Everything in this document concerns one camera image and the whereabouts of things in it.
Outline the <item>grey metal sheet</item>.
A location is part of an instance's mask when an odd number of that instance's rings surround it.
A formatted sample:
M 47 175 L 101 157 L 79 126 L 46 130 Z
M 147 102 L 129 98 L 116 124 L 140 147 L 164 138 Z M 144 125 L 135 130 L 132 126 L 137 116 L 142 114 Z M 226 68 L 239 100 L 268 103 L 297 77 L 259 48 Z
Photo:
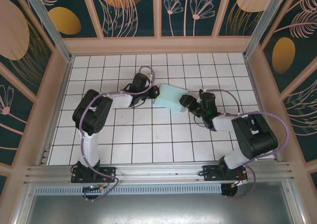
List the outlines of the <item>grey metal sheet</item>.
M 27 196 L 17 224 L 309 224 L 289 185 L 258 183 L 241 199 L 218 193 Z

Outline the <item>aluminium side rail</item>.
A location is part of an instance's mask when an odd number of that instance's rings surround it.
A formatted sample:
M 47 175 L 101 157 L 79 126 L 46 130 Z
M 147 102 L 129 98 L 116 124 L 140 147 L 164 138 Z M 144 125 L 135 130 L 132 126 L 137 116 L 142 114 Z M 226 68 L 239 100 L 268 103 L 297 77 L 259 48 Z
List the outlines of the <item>aluminium side rail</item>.
M 267 119 L 269 126 L 278 140 L 278 148 L 257 156 L 247 163 L 259 160 L 281 152 L 289 142 L 289 128 L 282 119 L 281 101 L 278 97 L 278 90 L 270 69 L 263 58 L 246 58 L 245 64 L 252 78 L 252 85 L 256 91 L 256 98 L 259 102 L 260 112 Z
M 61 109 L 61 104 L 62 100 L 64 97 L 64 93 L 66 90 L 66 85 L 70 76 L 71 68 L 73 65 L 74 57 L 72 56 L 68 62 L 65 64 L 65 68 L 61 77 L 61 81 L 57 90 L 57 94 L 55 97 L 55 101 L 53 103 L 53 108 L 51 112 L 51 116 L 48 122 L 48 126 L 44 135 L 43 142 L 41 144 L 40 152 L 36 161 L 36 166 L 41 166 L 42 165 L 42 160 L 44 153 L 46 149 L 50 149 L 50 146 L 52 144 L 53 136 L 54 136 L 54 131 L 57 125 L 57 120 L 59 116 L 59 112 Z

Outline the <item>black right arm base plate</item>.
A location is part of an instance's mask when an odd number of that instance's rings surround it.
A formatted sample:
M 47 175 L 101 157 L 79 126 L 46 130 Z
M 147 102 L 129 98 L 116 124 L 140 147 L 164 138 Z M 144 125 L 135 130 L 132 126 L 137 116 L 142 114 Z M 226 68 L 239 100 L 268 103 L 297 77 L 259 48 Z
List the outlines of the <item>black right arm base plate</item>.
M 204 181 L 236 182 L 248 179 L 246 169 L 243 166 L 235 169 L 221 169 L 218 165 L 206 165 L 203 166 L 203 170 L 200 174 L 204 177 Z

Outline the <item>wall panel with leaf drawing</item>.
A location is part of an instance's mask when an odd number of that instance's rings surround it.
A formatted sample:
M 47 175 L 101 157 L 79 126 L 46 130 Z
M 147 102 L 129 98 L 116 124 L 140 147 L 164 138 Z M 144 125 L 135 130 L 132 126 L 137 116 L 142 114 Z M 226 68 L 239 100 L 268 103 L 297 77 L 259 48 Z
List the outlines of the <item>wall panel with leaf drawing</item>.
M 317 159 L 317 77 L 306 78 L 283 101 L 305 162 Z
M 153 0 L 93 0 L 105 38 L 153 37 Z

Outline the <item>aluminium mounting rail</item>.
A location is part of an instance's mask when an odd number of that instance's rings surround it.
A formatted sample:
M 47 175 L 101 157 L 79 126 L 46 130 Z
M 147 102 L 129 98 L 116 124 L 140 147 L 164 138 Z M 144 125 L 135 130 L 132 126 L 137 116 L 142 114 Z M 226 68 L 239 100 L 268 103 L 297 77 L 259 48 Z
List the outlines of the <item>aluminium mounting rail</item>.
M 173 162 L 145 164 L 114 164 L 120 184 L 181 184 L 202 183 L 204 178 L 197 175 L 204 165 L 213 162 Z M 287 162 L 257 160 L 248 164 L 256 175 L 257 182 L 289 181 L 294 178 Z M 71 166 L 28 167 L 24 184 L 29 185 L 70 185 Z

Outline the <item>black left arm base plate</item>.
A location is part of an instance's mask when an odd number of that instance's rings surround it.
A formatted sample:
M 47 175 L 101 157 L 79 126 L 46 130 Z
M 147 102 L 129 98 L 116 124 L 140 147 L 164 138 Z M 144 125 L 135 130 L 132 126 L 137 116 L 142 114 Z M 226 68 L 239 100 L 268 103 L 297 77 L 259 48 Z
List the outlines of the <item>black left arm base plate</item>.
M 101 167 L 99 172 L 110 176 L 109 183 L 114 183 L 115 167 Z M 71 183 L 104 183 L 104 176 L 95 173 L 88 167 L 75 167 L 72 169 Z

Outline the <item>wall panel with pink flowers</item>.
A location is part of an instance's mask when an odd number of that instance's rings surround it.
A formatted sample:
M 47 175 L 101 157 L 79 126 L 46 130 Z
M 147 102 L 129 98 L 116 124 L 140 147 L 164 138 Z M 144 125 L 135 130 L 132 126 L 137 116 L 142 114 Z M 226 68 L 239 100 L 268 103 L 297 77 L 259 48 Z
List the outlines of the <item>wall panel with pink flowers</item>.
M 33 105 L 32 92 L 0 62 L 0 165 L 15 164 Z
M 163 37 L 210 36 L 221 0 L 161 0 Z

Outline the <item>wall panel with orange oval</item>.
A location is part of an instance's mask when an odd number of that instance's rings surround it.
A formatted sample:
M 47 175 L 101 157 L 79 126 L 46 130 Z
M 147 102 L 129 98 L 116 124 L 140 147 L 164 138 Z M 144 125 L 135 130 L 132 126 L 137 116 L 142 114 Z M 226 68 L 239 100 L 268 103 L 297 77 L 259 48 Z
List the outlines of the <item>wall panel with orange oval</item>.
M 317 57 L 317 0 L 293 0 L 264 48 L 279 92 Z
M 85 0 L 41 0 L 63 38 L 95 38 Z

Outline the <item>wall panel with gold lines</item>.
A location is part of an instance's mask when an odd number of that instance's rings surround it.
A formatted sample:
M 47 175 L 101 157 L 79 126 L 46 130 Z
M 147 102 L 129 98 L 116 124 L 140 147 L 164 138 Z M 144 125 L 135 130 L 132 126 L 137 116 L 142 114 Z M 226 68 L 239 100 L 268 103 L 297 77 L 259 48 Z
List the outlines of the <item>wall panel with gold lines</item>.
M 229 0 L 219 36 L 251 36 L 270 0 Z

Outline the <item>aluminium corner post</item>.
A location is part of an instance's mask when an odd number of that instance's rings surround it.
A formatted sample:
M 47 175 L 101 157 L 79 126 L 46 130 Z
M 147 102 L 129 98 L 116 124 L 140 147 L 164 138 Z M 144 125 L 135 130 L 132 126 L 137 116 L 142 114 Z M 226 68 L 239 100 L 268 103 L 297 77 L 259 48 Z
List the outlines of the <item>aluminium corner post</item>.
M 255 48 L 257 47 L 261 37 L 263 36 L 265 30 L 269 26 L 269 24 L 272 22 L 274 16 L 276 15 L 276 12 L 278 11 L 281 3 L 283 0 L 269 0 L 268 5 L 264 12 L 262 13 L 259 22 L 257 23 L 251 38 L 249 40 L 249 43 L 247 44 L 244 52 L 243 52 L 243 58 L 244 60 L 248 60 L 249 57 L 254 52 Z
M 57 48 L 61 52 L 62 56 L 67 60 L 70 61 L 71 54 L 68 51 L 61 34 L 59 33 L 57 27 L 55 26 L 52 18 L 50 17 L 46 6 L 53 6 L 58 0 L 28 0 L 31 7 L 36 12 L 37 16 L 39 17 L 42 25 L 46 28 L 47 32 L 49 33 L 50 37 L 56 44 Z

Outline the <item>wall panel with peach circle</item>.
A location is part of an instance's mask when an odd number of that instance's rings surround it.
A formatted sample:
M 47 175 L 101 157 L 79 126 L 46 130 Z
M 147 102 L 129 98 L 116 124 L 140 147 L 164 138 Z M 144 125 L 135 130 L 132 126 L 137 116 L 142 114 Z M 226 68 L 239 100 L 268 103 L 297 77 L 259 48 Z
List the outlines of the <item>wall panel with peach circle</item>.
M 0 0 L 0 63 L 37 95 L 52 51 L 18 0 Z

